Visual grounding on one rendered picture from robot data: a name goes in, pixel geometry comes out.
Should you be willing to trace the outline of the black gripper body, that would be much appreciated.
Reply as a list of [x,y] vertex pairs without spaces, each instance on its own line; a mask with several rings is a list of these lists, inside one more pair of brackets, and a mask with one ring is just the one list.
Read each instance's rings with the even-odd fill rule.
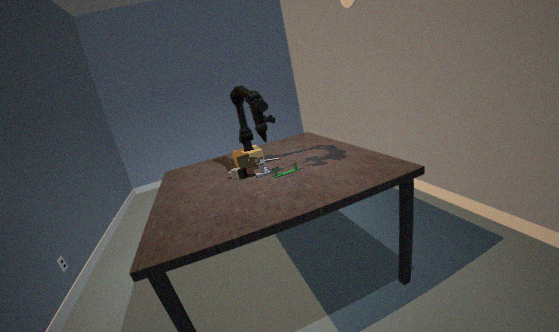
[[266,122],[264,123],[263,113],[252,115],[255,122],[255,130],[260,131],[267,128]]

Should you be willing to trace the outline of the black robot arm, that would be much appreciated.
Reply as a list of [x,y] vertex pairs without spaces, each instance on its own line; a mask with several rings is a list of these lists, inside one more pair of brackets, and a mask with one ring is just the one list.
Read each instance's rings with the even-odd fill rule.
[[[246,102],[250,105],[249,109],[251,110],[252,115],[267,111],[268,105],[265,101],[263,101],[263,98],[260,96],[260,94],[257,91],[246,89],[242,85],[234,88],[234,90],[230,94],[230,98],[234,103],[234,105],[236,106],[237,113],[238,113],[237,117],[240,124],[239,142],[243,143],[244,152],[254,150],[251,144],[251,140],[253,140],[253,133],[251,132],[251,129],[247,126],[247,122],[243,110],[243,104],[246,99]],[[273,117],[272,115],[265,116],[264,114],[263,117],[264,117],[264,123],[265,122],[275,123],[275,117]]]

